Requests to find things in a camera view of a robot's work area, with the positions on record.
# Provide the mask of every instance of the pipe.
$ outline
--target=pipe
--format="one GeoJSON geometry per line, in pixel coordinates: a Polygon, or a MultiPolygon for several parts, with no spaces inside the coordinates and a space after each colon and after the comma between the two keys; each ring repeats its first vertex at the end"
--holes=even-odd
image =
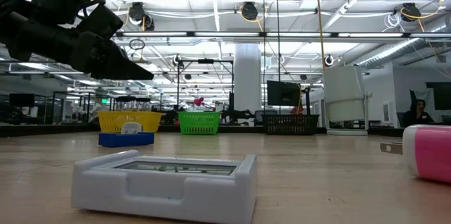
{"type": "MultiPolygon", "coordinates": [[[[426,32],[451,32],[451,14],[447,14],[438,20],[429,23],[425,29],[426,32]]],[[[351,62],[359,66],[373,68],[381,66],[384,63],[402,57],[406,54],[426,48],[428,43],[424,38],[407,39],[396,44],[386,44],[380,48],[373,50],[351,62]]]]}

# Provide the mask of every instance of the white box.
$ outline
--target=white box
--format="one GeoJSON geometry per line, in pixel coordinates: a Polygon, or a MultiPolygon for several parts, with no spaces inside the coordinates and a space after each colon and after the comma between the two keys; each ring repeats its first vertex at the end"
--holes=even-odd
{"type": "Polygon", "coordinates": [[[72,207],[208,223],[249,224],[257,190],[257,157],[243,161],[139,156],[78,161],[72,207]]]}

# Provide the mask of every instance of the pink and white container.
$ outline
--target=pink and white container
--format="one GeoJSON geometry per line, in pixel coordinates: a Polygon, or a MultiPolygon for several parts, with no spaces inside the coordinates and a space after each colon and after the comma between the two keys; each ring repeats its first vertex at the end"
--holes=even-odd
{"type": "Polygon", "coordinates": [[[451,126],[409,126],[402,135],[402,154],[412,175],[451,183],[451,126]]]}

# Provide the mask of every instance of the person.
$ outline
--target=person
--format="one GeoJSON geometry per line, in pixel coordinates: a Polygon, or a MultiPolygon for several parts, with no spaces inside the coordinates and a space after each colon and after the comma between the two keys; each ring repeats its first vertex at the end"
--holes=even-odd
{"type": "Polygon", "coordinates": [[[411,107],[410,110],[406,112],[402,118],[404,126],[407,127],[410,125],[427,125],[429,123],[433,123],[434,120],[432,119],[432,117],[424,111],[425,106],[426,102],[424,100],[416,100],[416,106],[411,107]]]}

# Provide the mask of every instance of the blue box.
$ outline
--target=blue box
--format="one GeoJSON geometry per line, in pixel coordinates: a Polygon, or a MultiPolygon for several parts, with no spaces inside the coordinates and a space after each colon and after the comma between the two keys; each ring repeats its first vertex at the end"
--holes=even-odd
{"type": "Polygon", "coordinates": [[[133,147],[154,143],[153,132],[139,132],[138,134],[122,135],[117,133],[100,133],[99,145],[103,147],[133,147]]]}

